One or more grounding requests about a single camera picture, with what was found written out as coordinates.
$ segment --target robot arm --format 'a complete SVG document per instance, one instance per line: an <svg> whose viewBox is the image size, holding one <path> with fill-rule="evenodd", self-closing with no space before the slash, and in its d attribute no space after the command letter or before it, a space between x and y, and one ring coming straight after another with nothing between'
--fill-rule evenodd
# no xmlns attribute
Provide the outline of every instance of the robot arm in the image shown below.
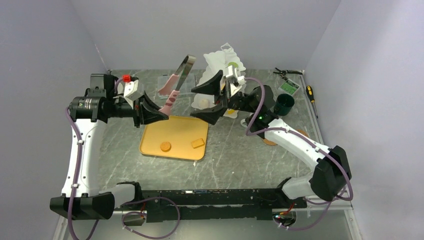
<svg viewBox="0 0 424 240"><path fill-rule="evenodd" d="M214 95L216 106L196 110L190 115L214 125L227 109L250 113L258 111L256 119L252 119L253 115L246 118L246 123L251 125L249 131L258 132L259 137L287 149L312 170L306 176L289 177L282 181L276 189L282 193L280 200L289 202L298 197L317 195L325 201L332 201L346 184L346 179L340 169L326 155L333 157L350 179L352 176L343 148L339 146L330 148L301 135L270 110L275 103L271 87L263 86L264 101L260 106L263 94L261 88L256 87L248 94L237 92L237 88L245 83L245 79L233 66L228 67L228 73L225 76L223 88L219 84L223 72L219 71L211 80L191 90L193 93Z"/></svg>
<svg viewBox="0 0 424 240"><path fill-rule="evenodd" d="M61 196L50 199L50 209L63 217L67 217L71 199L72 218L79 220L108 219L123 203L141 199L141 187L136 182L118 183L100 192L97 180L100 147L109 118L132 118L137 128L169 119L149 99L138 78L129 75L123 78L124 91L115 95L117 77L92 74L85 95L75 97L69 104L67 114L72 124L69 168Z"/></svg>

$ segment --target gray marble table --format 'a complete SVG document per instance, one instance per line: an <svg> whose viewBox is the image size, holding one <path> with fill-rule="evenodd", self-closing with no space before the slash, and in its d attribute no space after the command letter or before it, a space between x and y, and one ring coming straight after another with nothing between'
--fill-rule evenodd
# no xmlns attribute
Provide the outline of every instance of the gray marble table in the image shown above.
<svg viewBox="0 0 424 240"><path fill-rule="evenodd" d="M163 106L165 99L157 95L157 78L175 70L114 70L112 74L135 74L143 81L148 96ZM196 80L203 70L193 70ZM272 70L246 70L247 77L255 77L272 87L274 99L277 87L284 80ZM287 75L300 84L300 77ZM257 84L248 82L249 93ZM172 114L189 116L194 94L181 96L175 102ZM301 129L317 141L317 130L303 92L294 96L295 105L283 117L291 127ZM310 172L308 167L281 146L269 146L258 136L245 136L240 120L248 113L239 112L236 119L222 117L216 125L209 125L203 159L193 161L144 156L139 151L144 127L135 128L132 119L109 120L101 145L98 180L105 190L124 181L136 181L144 190L197 190L275 188L287 177L301 177Z"/></svg>

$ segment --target wooden tray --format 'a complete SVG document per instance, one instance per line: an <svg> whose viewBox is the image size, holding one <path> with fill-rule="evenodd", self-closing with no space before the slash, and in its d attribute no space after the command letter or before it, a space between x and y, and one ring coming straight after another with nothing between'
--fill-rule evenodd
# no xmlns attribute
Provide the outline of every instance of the wooden tray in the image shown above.
<svg viewBox="0 0 424 240"><path fill-rule="evenodd" d="M195 117L169 116L169 120L158 121L145 126L140 142L140 152L144 155L200 160L205 155L208 123ZM204 145L192 147L192 142L203 139ZM171 149L161 150L163 142L170 142Z"/></svg>

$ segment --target yellow screwdriver handle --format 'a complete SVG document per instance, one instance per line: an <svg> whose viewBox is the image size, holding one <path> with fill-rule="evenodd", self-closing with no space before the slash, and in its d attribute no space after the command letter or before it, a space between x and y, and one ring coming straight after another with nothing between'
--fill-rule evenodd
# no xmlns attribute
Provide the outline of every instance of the yellow screwdriver handle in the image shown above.
<svg viewBox="0 0 424 240"><path fill-rule="evenodd" d="M315 102L314 91L312 90L312 87L310 85L306 87L306 94L307 94L307 98L309 98L309 101L311 103L314 103Z"/></svg>

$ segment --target green cup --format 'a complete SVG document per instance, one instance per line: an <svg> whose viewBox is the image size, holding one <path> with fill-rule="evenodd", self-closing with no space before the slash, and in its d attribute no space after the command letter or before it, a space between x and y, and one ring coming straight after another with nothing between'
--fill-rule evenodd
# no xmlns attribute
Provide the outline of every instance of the green cup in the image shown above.
<svg viewBox="0 0 424 240"><path fill-rule="evenodd" d="M277 101L275 101L274 113L278 116L286 116L294 105L295 99L291 95L287 93L280 94L277 97Z"/></svg>

